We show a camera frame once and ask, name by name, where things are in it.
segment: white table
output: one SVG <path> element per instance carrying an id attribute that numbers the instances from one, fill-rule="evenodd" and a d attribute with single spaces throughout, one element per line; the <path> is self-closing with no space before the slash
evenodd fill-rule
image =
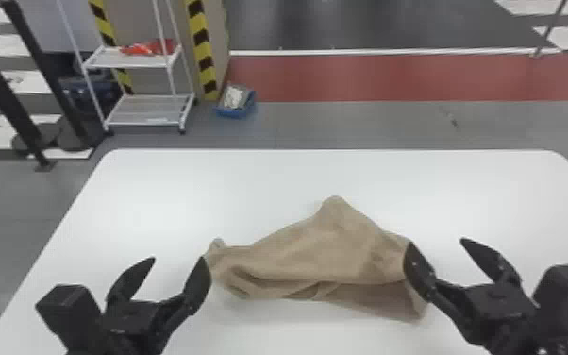
<path id="1" fill-rule="evenodd" d="M 34 310 L 56 283 L 103 307 L 117 275 L 154 255 L 135 298 L 177 293 L 209 241 L 249 244 L 339 194 L 410 237 L 440 277 L 486 281 L 459 237 L 491 245 L 532 292 L 568 262 L 568 161 L 543 151 L 121 150 L 104 157 L 0 318 L 0 355 L 59 355 Z M 481 354 L 430 308 L 417 325 L 318 302 L 245 301 L 214 287 L 165 354 Z"/>

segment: blue container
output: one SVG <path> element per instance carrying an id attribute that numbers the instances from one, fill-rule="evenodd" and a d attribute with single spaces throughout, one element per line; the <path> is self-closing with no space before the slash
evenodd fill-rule
<path id="1" fill-rule="evenodd" d="M 241 119 L 249 114 L 249 111 L 256 106 L 256 91 L 252 90 L 249 93 L 249 98 L 246 100 L 246 104 L 241 109 L 227 109 L 224 107 L 216 106 L 216 113 L 219 116 L 227 118 Z"/>

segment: hazard stripe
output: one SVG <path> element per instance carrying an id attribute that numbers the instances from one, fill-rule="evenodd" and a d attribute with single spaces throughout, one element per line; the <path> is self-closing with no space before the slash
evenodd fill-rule
<path id="1" fill-rule="evenodd" d="M 216 82 L 216 68 L 209 38 L 207 17 L 203 0 L 185 0 L 185 7 L 190 17 L 190 33 L 193 39 L 193 53 L 198 67 L 198 78 L 205 93 L 205 99 L 215 101 L 219 96 Z"/>
<path id="2" fill-rule="evenodd" d="M 117 45 L 117 39 L 114 35 L 114 28 L 108 19 L 106 14 L 106 5 L 104 0 L 89 0 L 91 6 L 92 16 L 94 16 L 94 21 L 97 24 L 97 29 L 101 34 L 101 38 L 104 40 L 104 44 L 110 47 Z M 133 94 L 132 90 L 132 78 L 124 69 L 116 69 L 117 81 L 124 88 L 127 94 Z"/>

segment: beige towel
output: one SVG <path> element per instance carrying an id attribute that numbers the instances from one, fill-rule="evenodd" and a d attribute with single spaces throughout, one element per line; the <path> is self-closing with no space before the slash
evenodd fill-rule
<path id="1" fill-rule="evenodd" d="M 325 300 L 409 320 L 425 302 L 403 274 L 408 244 L 333 196 L 311 218 L 250 246 L 217 239 L 206 259 L 214 279 L 240 297 Z"/>

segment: shelf rack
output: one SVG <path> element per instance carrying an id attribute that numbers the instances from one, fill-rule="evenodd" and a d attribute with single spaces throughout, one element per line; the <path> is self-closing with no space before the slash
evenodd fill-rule
<path id="1" fill-rule="evenodd" d="M 159 32 L 160 46 L 162 55 L 156 56 L 130 56 L 121 53 L 119 47 L 110 47 L 103 45 L 103 40 L 98 31 L 95 31 L 99 47 L 92 53 L 90 57 L 83 60 L 81 52 L 77 44 L 75 35 L 71 29 L 68 17 L 63 9 L 62 0 L 57 0 L 59 13 L 61 15 L 66 32 L 68 33 L 77 61 L 81 67 L 84 78 L 89 86 L 92 102 L 95 105 L 97 114 L 101 118 L 104 129 L 109 130 L 111 126 L 178 126 L 181 134 L 185 133 L 185 123 L 187 117 L 195 102 L 195 94 L 193 92 L 193 84 L 190 69 L 185 56 L 183 55 L 182 46 L 178 44 L 175 48 L 167 48 L 165 29 L 160 19 L 159 0 L 148 0 L 152 3 L 154 18 L 157 23 Z M 174 32 L 174 41 L 179 43 L 180 36 L 178 34 L 178 26 L 174 10 L 170 0 L 165 0 L 172 30 Z M 189 93 L 178 93 L 174 80 L 174 67 L 178 58 L 182 59 L 183 69 L 190 87 Z M 90 80 L 89 71 L 92 69 L 110 69 L 115 77 L 117 77 L 116 69 L 141 69 L 141 68 L 159 68 L 164 69 L 167 73 L 168 83 L 170 85 L 169 95 L 136 95 L 127 94 L 124 87 L 121 86 L 123 95 L 119 102 L 114 106 L 108 117 L 104 114 L 99 105 L 94 88 Z"/>

